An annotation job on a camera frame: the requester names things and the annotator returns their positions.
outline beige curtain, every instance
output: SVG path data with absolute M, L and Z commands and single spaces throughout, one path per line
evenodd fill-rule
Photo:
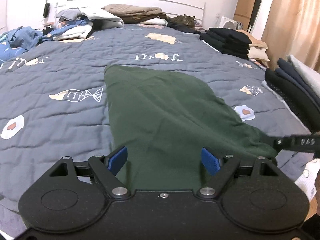
M 320 0 L 273 0 L 261 40 L 270 68 L 292 54 L 320 72 Z

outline green garment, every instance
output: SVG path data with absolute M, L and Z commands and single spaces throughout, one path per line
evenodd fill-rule
M 117 177 L 131 190 L 199 189 L 204 146 L 240 158 L 277 155 L 196 77 L 119 65 L 104 77 L 115 147 L 128 148 Z

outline person's hand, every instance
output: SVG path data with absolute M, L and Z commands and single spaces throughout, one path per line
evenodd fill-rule
M 315 181 L 315 186 L 316 186 L 316 200 L 317 200 L 317 204 L 318 204 L 318 208 L 317 208 L 317 214 L 320 216 L 320 171 L 318 172 L 316 181 Z

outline brown cat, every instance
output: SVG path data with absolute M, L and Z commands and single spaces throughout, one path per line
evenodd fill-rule
M 194 16 L 188 16 L 188 15 L 179 15 L 175 18 L 170 18 L 170 22 L 185 25 L 186 27 L 190 29 L 195 29 L 195 17 Z

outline screw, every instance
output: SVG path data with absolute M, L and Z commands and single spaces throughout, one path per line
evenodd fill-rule
M 122 196 L 124 194 L 127 194 L 128 193 L 128 190 L 125 188 L 125 187 L 115 187 L 113 190 L 112 190 L 112 193 L 117 195 L 117 196 Z
M 200 189 L 200 193 L 205 196 L 211 196 L 216 193 L 216 191 L 212 187 L 203 187 Z
M 160 197 L 161 198 L 167 198 L 167 197 L 169 197 L 169 194 L 168 193 L 161 193 Z

